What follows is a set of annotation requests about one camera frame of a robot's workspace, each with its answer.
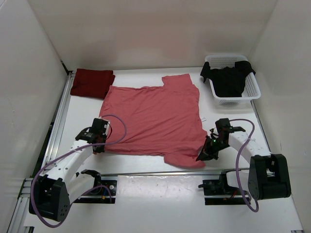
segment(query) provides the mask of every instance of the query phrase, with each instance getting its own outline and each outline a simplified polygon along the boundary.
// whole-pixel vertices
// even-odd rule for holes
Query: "white wall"
[[[32,174],[65,79],[27,1],[5,1],[0,7],[2,233],[7,231],[23,179]]]
[[[302,225],[311,232],[311,1],[279,0],[251,56],[271,150],[288,160]]]
[[[276,0],[29,0],[68,69],[200,67],[248,55]]]

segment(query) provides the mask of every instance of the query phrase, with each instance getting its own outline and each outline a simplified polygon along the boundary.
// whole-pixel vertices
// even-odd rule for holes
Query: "robotic arm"
[[[104,146],[83,146],[106,142],[108,129],[109,121],[95,118],[91,127],[85,128],[76,136],[70,149],[75,152],[63,158],[35,181],[33,195],[42,217],[58,222],[64,220],[71,204],[78,197],[101,184],[100,173],[84,170],[79,174],[77,170],[91,154],[104,152]],[[29,212],[35,214],[31,204]]]
[[[220,150],[229,146],[239,150],[249,137],[242,127],[231,126],[228,118],[216,121],[216,129],[218,138],[213,136],[213,132],[212,137],[207,136],[197,160],[217,160]],[[286,198],[291,195],[287,162],[282,154],[271,154],[250,140],[241,156],[250,164],[250,168],[249,171],[239,170],[240,181],[244,190],[255,200]],[[220,183],[223,188],[239,188],[236,171],[222,172]]]

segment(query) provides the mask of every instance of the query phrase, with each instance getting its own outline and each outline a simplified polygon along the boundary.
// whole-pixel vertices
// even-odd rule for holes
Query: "plastic basket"
[[[210,55],[206,56],[205,61],[209,62],[211,69],[222,69],[225,67],[234,67],[235,62],[247,61],[247,58],[243,55]],[[214,99],[219,104],[245,103],[250,100],[258,99],[261,96],[253,73],[247,75],[245,79],[245,89],[242,93],[242,97],[218,97],[216,96],[212,80],[209,80],[209,83],[212,88]]]

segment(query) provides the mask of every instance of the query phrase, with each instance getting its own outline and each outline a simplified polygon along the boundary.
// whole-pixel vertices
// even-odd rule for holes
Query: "purple cable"
[[[101,117],[115,117],[115,118],[117,118],[119,121],[121,121],[122,124],[123,124],[123,126],[124,126],[124,135],[123,135],[119,140],[117,140],[117,141],[115,141],[115,142],[94,143],[94,144],[84,145],[84,146],[79,147],[80,150],[82,150],[82,149],[84,149],[84,148],[87,148],[87,147],[93,147],[93,146],[104,146],[104,145],[113,145],[113,144],[117,144],[117,143],[121,142],[121,141],[125,138],[125,136],[126,136],[126,134],[127,134],[127,128],[126,128],[125,122],[124,122],[120,117],[118,117],[118,116],[116,116],[116,115],[114,115],[114,114],[108,114],[108,115],[104,115],[104,116],[101,116]],[[59,227],[60,225],[63,224],[63,222],[65,221],[65,219],[62,220],[60,223],[58,223],[58,224],[56,224],[56,225],[51,225],[51,224],[49,224],[49,223],[41,216],[41,214],[40,214],[39,211],[38,211],[37,206],[35,205],[35,198],[34,198],[35,182],[36,182],[36,180],[38,179],[39,175],[40,175],[48,166],[52,165],[53,163],[55,163],[55,162],[58,161],[58,160],[61,160],[61,159],[65,158],[65,157],[71,155],[71,154],[74,153],[74,152],[75,152],[75,150],[68,151],[66,154],[64,154],[64,155],[58,157],[57,159],[54,159],[54,160],[52,160],[51,162],[47,163],[45,166],[43,166],[43,167],[38,171],[38,173],[35,175],[35,177],[34,177],[32,183],[31,183],[31,188],[30,188],[30,201],[31,201],[31,205],[33,206],[34,212],[35,212],[35,214],[38,216],[38,218],[40,219],[40,221],[41,221],[44,225],[46,225],[46,226],[48,226],[48,227],[50,227],[50,228]],[[97,188],[99,188],[99,187],[102,187],[102,186],[105,187],[105,188],[107,189],[106,186],[104,186],[104,185],[99,185],[99,186],[97,186],[97,187],[94,187],[94,188],[92,188],[92,189],[86,191],[84,194],[86,194],[86,193],[88,193],[88,192],[90,192],[90,191],[92,191],[92,190],[94,190],[94,189],[97,189]],[[110,194],[109,189],[108,189],[108,194],[109,194],[109,196],[110,196],[110,201],[111,201],[111,194]]]
[[[250,201],[248,201],[248,200],[246,199],[244,190],[243,190],[243,188],[242,188],[241,180],[240,180],[240,174],[239,174],[239,160],[240,160],[240,155],[241,155],[241,153],[242,153],[242,150],[246,147],[246,145],[248,144],[249,140],[251,139],[251,137],[252,137],[252,135],[253,135],[253,133],[254,133],[254,131],[255,131],[255,124],[254,124],[252,121],[248,120],[248,119],[234,119],[234,120],[230,120],[230,121],[237,121],[237,120],[247,121],[247,122],[251,123],[252,126],[253,126],[253,129],[252,129],[251,133],[249,134],[248,139],[246,140],[246,142],[244,142],[244,144],[243,144],[243,145],[241,146],[241,148],[239,149],[239,152],[238,152],[238,155],[237,155],[237,160],[236,160],[236,162],[235,162],[235,173],[236,173],[236,175],[237,175],[237,181],[238,181],[238,185],[239,185],[239,190],[240,190],[240,192],[241,192],[241,195],[242,195],[242,198],[243,198],[245,204],[248,206],[248,208],[249,208],[251,211],[253,211],[253,212],[256,213],[256,212],[258,212],[258,210],[259,210],[258,201],[257,201],[256,199],[254,199],[254,200],[255,200],[255,204],[256,204],[256,209],[254,209],[254,208],[251,206]]]

